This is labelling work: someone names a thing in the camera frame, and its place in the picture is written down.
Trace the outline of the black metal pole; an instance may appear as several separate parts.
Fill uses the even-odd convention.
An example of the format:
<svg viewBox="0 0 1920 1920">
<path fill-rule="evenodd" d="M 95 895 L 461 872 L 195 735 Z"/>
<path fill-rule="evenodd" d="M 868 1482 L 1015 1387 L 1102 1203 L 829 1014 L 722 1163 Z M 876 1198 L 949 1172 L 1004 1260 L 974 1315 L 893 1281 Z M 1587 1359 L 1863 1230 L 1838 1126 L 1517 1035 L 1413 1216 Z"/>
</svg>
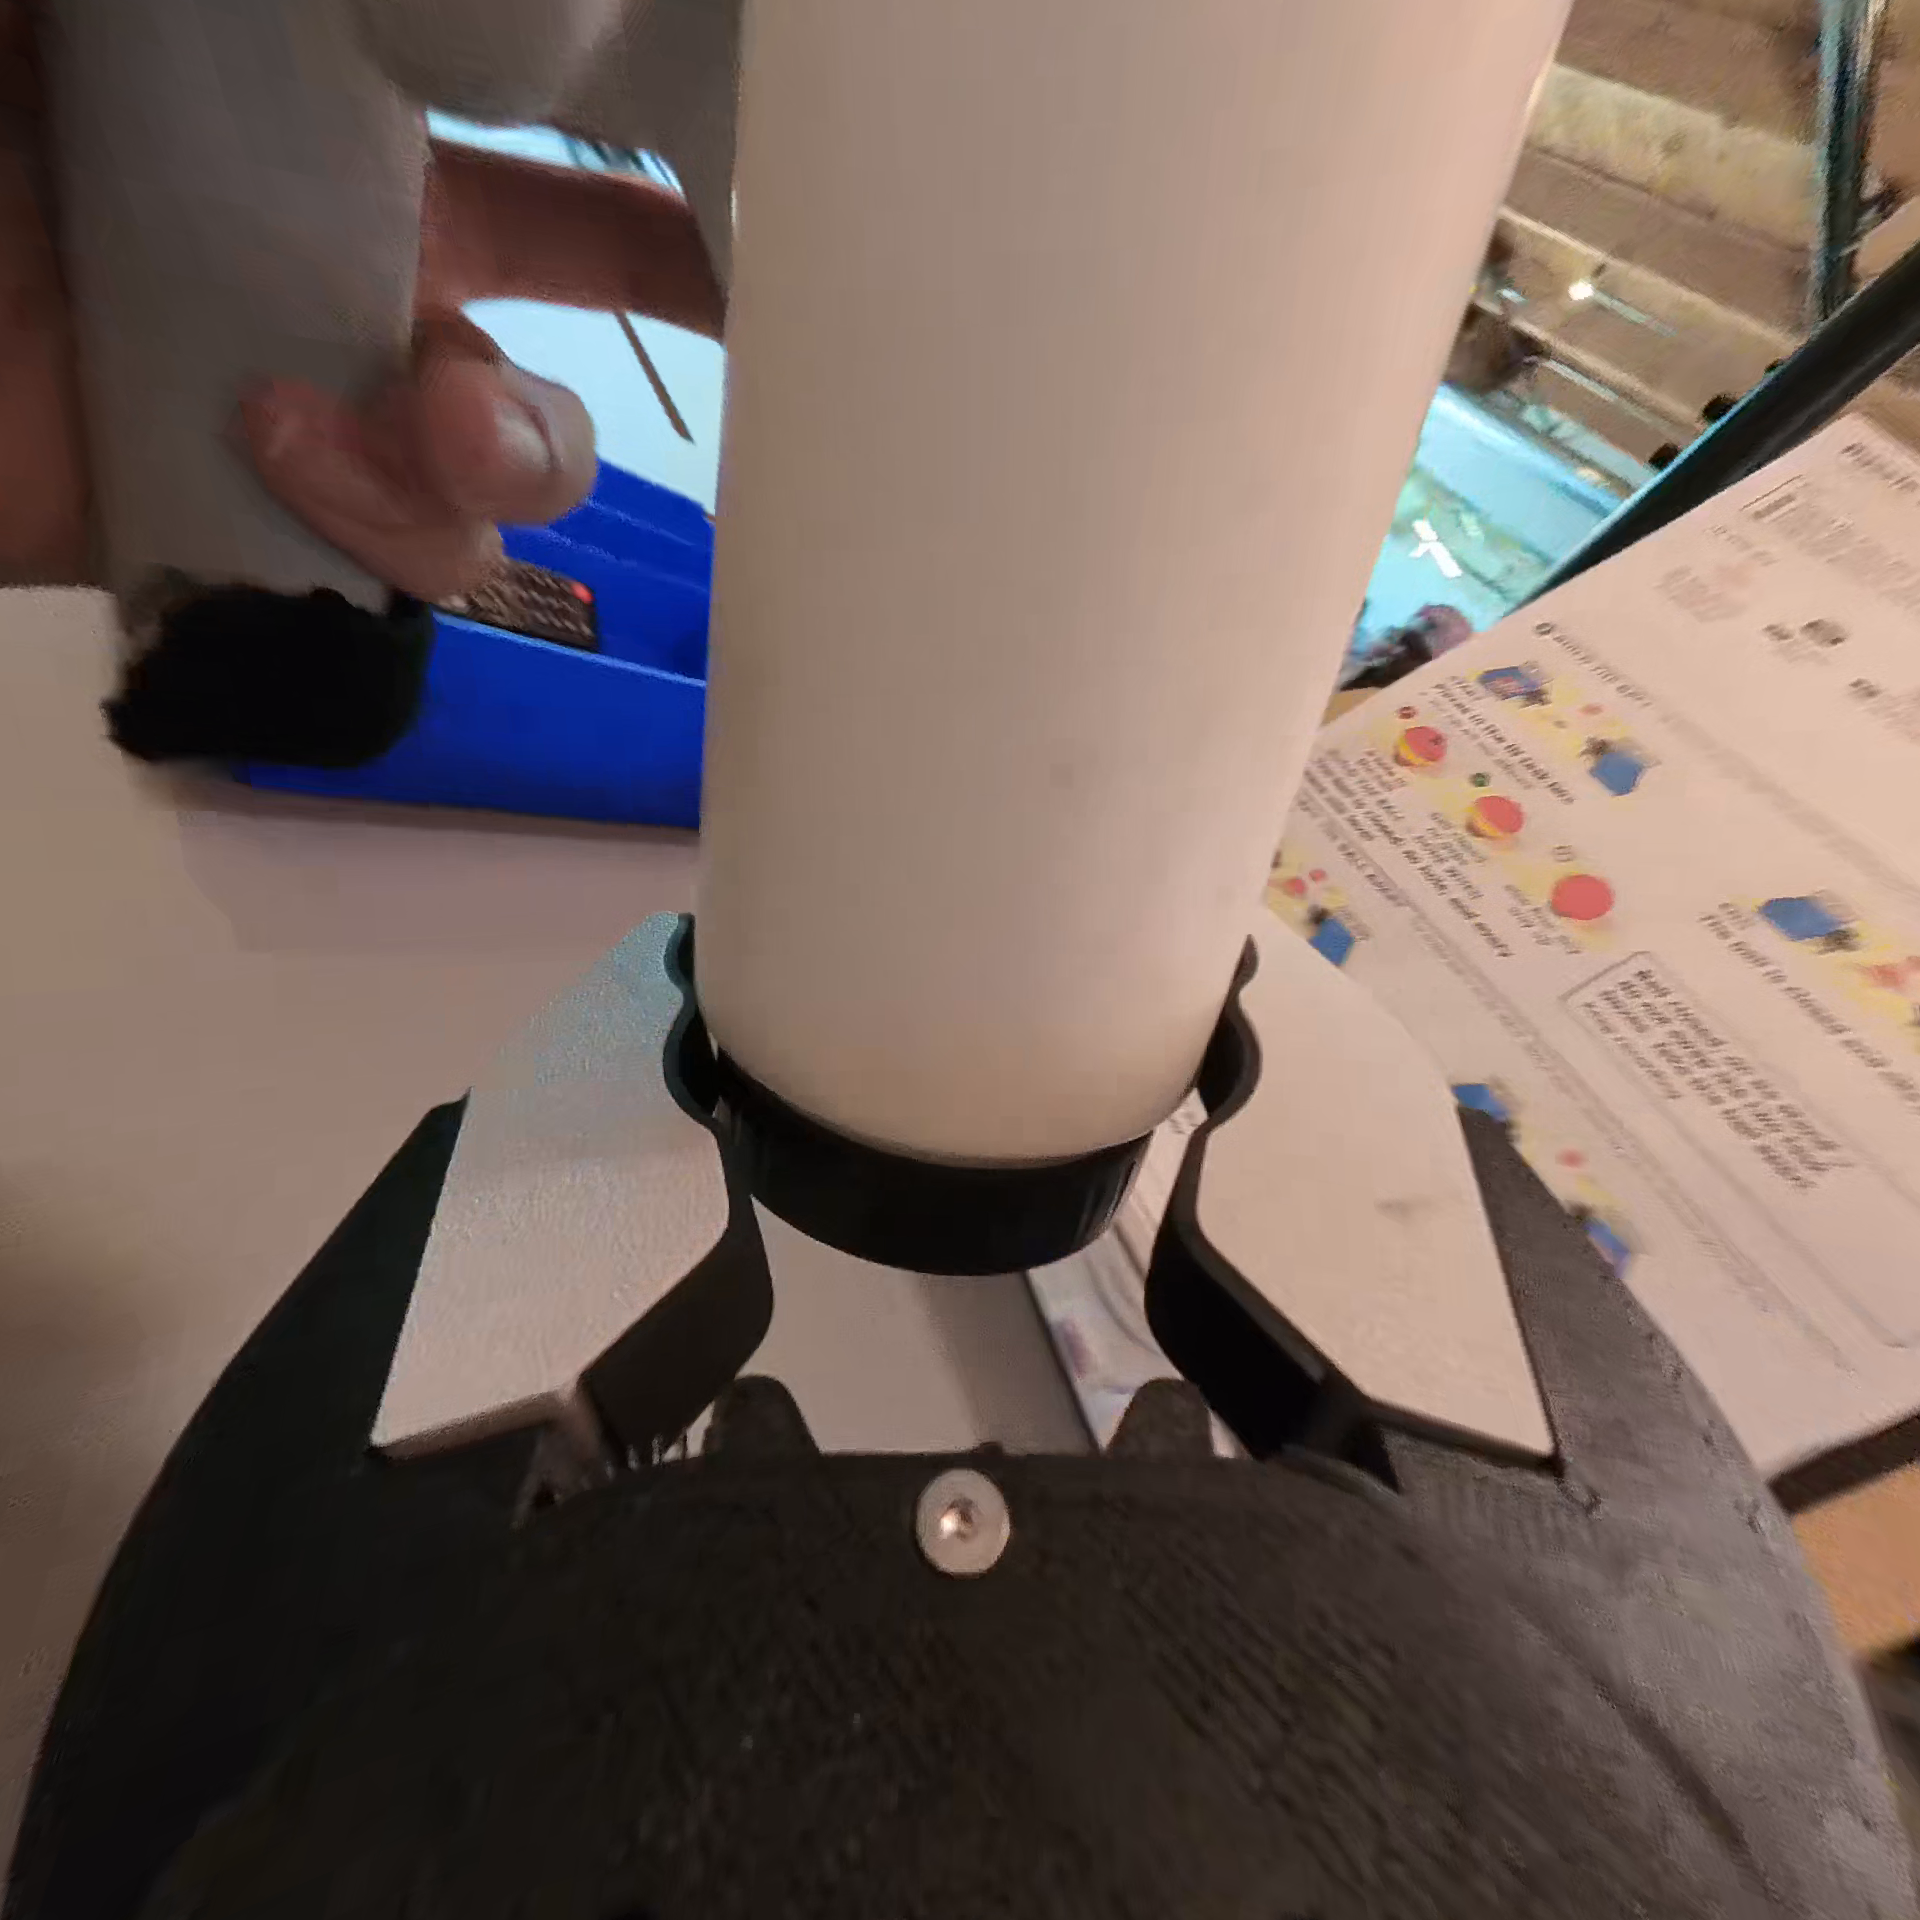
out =
<svg viewBox="0 0 1920 1920">
<path fill-rule="evenodd" d="M 1539 604 L 1803 446 L 1915 347 L 1917 244 L 1910 244 L 1882 276 L 1819 323 L 1672 464 L 1631 494 L 1523 607 Z"/>
</svg>

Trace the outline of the person's left hand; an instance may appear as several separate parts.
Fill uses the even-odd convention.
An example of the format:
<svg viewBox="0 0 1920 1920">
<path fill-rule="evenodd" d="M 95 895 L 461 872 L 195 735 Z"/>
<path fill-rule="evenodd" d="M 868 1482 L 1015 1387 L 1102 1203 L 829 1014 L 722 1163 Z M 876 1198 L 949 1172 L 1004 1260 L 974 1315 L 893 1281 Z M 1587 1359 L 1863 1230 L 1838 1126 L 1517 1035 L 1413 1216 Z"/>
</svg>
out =
<svg viewBox="0 0 1920 1920">
<path fill-rule="evenodd" d="M 5 587 L 98 587 L 68 316 L 45 7 L 5 6 Z M 428 604 L 487 577 L 503 526 L 544 524 L 592 486 L 579 395 L 469 323 L 514 299 L 662 321 L 718 342 L 728 270 L 700 263 L 691 198 L 652 152 L 546 126 L 429 113 L 415 337 L 396 384 L 322 400 L 272 376 L 244 392 L 243 451 L 270 492 Z"/>
</svg>

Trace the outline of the white bottle with black cap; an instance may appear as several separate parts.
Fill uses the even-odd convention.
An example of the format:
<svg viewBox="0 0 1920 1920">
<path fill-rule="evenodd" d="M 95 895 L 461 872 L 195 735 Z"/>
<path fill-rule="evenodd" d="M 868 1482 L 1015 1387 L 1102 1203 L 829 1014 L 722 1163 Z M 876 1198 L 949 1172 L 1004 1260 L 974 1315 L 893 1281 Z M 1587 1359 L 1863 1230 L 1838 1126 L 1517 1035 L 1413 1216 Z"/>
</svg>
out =
<svg viewBox="0 0 1920 1920">
<path fill-rule="evenodd" d="M 750 6 L 692 976 L 788 1225 L 972 1278 L 1110 1222 L 1565 24 Z"/>
</svg>

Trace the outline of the printed instruction sheet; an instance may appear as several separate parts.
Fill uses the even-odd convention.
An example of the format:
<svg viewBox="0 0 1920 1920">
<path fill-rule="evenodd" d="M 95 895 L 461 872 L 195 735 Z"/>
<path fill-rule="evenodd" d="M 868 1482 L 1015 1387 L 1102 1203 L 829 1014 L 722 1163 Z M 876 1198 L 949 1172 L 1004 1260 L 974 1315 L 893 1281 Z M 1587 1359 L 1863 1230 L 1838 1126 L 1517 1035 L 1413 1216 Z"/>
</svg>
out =
<svg viewBox="0 0 1920 1920">
<path fill-rule="evenodd" d="M 1026 1276 L 1048 1347 L 1098 1447 L 1127 1402 L 1171 1364 L 1146 1321 L 1152 1255 L 1186 1139 L 1165 1128 L 1148 1151 L 1116 1225 L 1078 1255 Z M 1877 1660 L 1917 1636 L 1915 1423 L 1870 1435 L 1779 1476 L 1779 1504 L 1824 1588 L 1843 1641 Z"/>
<path fill-rule="evenodd" d="M 1768 1474 L 1915 1417 L 1915 616 L 1846 417 L 1323 728 L 1266 895 Z"/>
</svg>

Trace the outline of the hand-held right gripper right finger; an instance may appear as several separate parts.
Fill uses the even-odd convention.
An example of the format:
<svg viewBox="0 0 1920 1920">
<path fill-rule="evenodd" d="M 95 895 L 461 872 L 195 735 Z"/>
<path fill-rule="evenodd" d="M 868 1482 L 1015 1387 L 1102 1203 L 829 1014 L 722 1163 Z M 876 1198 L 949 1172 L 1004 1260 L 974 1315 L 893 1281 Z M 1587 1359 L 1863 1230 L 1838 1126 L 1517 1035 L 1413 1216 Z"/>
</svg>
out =
<svg viewBox="0 0 1920 1920">
<path fill-rule="evenodd" d="M 1194 1096 L 1142 1307 L 1236 1449 L 1550 1466 L 1471 1113 L 1405 1026 L 1307 942 L 1251 937 Z"/>
</svg>

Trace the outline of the black remote control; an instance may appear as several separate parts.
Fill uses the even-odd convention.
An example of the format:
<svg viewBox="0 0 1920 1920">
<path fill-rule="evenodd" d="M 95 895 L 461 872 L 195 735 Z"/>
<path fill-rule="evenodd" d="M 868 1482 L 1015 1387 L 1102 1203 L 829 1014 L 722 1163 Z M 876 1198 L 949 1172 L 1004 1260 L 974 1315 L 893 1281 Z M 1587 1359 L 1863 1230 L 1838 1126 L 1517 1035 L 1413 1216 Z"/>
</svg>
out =
<svg viewBox="0 0 1920 1920">
<path fill-rule="evenodd" d="M 596 596 L 551 568 L 503 558 L 466 592 L 434 601 L 434 611 L 472 627 L 556 646 L 575 655 L 600 651 Z"/>
</svg>

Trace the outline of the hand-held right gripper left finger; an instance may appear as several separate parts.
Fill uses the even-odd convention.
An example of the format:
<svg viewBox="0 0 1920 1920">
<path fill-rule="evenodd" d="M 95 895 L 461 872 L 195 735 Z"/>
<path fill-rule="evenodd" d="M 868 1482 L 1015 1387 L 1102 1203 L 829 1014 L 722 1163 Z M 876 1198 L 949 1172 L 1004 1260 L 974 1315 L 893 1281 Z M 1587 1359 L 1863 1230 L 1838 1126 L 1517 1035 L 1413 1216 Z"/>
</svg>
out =
<svg viewBox="0 0 1920 1920">
<path fill-rule="evenodd" d="M 755 1359 L 774 1294 L 706 1096 L 691 932 L 638 923 L 470 1083 L 375 1449 L 556 1426 L 643 1462 Z"/>
</svg>

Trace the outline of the black frame beam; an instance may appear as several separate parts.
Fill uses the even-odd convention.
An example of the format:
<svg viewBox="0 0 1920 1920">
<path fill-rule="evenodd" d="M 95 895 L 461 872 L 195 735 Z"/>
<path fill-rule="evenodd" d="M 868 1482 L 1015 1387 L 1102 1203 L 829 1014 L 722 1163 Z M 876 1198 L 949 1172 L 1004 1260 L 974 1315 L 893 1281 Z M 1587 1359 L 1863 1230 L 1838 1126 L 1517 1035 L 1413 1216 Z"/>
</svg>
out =
<svg viewBox="0 0 1920 1920">
<path fill-rule="evenodd" d="M 1843 312 L 1859 288 L 1859 251 L 1871 227 L 1875 130 L 1886 3 L 1818 7 L 1815 239 L 1808 263 L 1808 327 Z"/>
</svg>

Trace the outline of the blue plastic bin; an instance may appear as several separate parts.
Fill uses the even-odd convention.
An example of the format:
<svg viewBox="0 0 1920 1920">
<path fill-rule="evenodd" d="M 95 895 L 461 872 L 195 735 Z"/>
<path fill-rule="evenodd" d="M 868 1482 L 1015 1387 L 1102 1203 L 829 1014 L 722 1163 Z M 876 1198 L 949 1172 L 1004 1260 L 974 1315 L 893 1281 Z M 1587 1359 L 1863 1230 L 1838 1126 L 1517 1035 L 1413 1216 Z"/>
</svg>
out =
<svg viewBox="0 0 1920 1920">
<path fill-rule="evenodd" d="M 600 651 L 434 611 L 411 728 L 342 770 L 244 759 L 236 783 L 328 801 L 492 810 L 594 825 L 700 824 L 712 521 L 691 499 L 598 464 L 549 526 L 503 534 L 507 558 L 592 587 Z"/>
</svg>

